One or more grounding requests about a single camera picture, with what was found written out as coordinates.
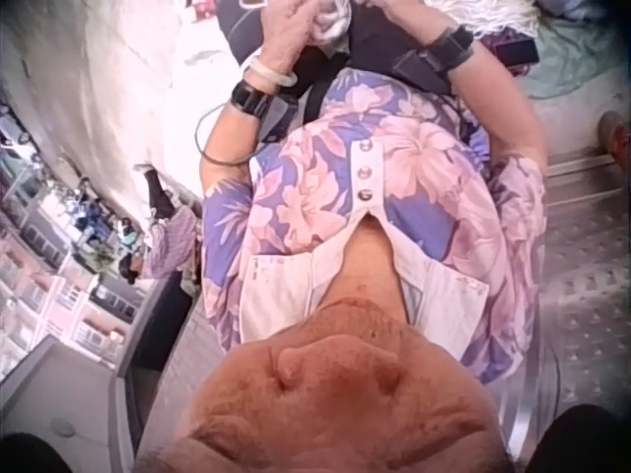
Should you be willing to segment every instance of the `wristwatch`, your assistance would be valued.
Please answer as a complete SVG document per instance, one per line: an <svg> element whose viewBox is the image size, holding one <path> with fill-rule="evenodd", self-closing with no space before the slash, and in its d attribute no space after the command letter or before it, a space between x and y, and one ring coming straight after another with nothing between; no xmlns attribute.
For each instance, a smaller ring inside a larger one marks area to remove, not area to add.
<svg viewBox="0 0 631 473"><path fill-rule="evenodd" d="M447 28L436 41L421 50L421 57L437 73L444 75L473 55L473 34L465 27Z"/></svg>
<svg viewBox="0 0 631 473"><path fill-rule="evenodd" d="M272 96L255 89L245 80L239 81L230 96L230 104L243 113L260 119L267 111Z"/></svg>

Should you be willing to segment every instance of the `sleeve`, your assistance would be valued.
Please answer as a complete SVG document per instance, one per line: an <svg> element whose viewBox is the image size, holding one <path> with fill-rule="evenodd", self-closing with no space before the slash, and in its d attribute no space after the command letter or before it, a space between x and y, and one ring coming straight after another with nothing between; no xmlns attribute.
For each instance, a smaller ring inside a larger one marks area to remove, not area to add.
<svg viewBox="0 0 631 473"><path fill-rule="evenodd" d="M512 373L532 335L543 271L545 185L534 160L510 155L493 165L488 187L506 251L504 280L490 296L490 358L483 382Z"/></svg>
<svg viewBox="0 0 631 473"><path fill-rule="evenodd" d="M202 210L202 288L206 316L221 347L241 342L239 262L252 204L249 183L224 179L206 192Z"/></svg>
<svg viewBox="0 0 631 473"><path fill-rule="evenodd" d="M162 225L152 225L149 229L149 234L151 235L151 249L148 249L145 253L144 264L151 268L152 273L155 273L155 268L161 266L161 261L165 260L169 249L165 239L165 228Z"/></svg>

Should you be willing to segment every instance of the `neck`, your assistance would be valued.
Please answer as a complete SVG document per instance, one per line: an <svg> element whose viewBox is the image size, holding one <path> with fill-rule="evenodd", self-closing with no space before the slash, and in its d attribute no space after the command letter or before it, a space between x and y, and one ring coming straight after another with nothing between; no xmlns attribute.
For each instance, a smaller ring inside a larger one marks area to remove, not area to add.
<svg viewBox="0 0 631 473"><path fill-rule="evenodd" d="M392 257L392 246L376 219L367 218L344 248L344 262L320 305L344 298L367 299L393 318L407 320L403 292Z"/></svg>

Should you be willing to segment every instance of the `textured metal floor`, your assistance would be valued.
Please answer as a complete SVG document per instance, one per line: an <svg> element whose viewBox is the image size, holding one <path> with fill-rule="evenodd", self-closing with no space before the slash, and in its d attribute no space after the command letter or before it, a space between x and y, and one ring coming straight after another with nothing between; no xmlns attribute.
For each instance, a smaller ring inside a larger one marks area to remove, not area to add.
<svg viewBox="0 0 631 473"><path fill-rule="evenodd" d="M540 317L525 363L489 386L511 454L529 458L554 417L631 400L629 191L611 157L550 160Z"/></svg>

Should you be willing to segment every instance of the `shirt button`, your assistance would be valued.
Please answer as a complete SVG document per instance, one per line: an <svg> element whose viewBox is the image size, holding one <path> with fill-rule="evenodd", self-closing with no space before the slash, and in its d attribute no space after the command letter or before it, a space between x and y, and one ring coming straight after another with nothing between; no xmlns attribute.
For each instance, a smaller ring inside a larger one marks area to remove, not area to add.
<svg viewBox="0 0 631 473"><path fill-rule="evenodd" d="M362 140L359 143L359 149L362 151L371 151L373 149L373 142L371 140Z"/></svg>
<svg viewBox="0 0 631 473"><path fill-rule="evenodd" d="M357 170L357 175L360 179L368 179L371 175L373 175L373 170L368 166L361 166Z"/></svg>
<svg viewBox="0 0 631 473"><path fill-rule="evenodd" d="M373 198L373 192L368 189L362 189L357 193L360 200L367 201Z"/></svg>

